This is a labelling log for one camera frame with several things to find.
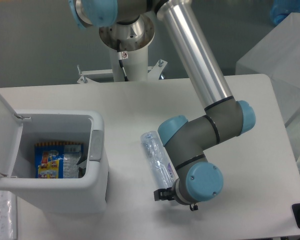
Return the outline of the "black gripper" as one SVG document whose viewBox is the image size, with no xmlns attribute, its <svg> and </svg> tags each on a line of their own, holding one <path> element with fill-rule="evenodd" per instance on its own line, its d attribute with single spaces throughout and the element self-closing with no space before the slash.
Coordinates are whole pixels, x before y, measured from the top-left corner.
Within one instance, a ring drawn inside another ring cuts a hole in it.
<svg viewBox="0 0 300 240">
<path fill-rule="evenodd" d="M 174 201 L 175 193 L 173 187 L 168 187 L 166 189 L 157 189 L 153 192 L 155 201 Z"/>
</svg>

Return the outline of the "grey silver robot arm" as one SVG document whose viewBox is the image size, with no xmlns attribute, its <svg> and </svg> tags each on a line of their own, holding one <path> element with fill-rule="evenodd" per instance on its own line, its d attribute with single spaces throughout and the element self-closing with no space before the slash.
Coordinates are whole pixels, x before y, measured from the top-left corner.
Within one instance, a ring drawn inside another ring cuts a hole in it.
<svg viewBox="0 0 300 240">
<path fill-rule="evenodd" d="M 103 43 L 114 50 L 112 70 L 118 81 L 130 81 L 136 66 L 132 52 L 154 38 L 153 12 L 165 24 L 205 115 L 187 120 L 170 118 L 158 128 L 177 179 L 154 192 L 156 201 L 176 201 L 192 210 L 217 196 L 224 185 L 221 171 L 204 151 L 240 136 L 256 123 L 253 108 L 235 100 L 199 26 L 189 0 L 70 0 L 72 16 L 81 29 L 96 27 Z"/>
</svg>

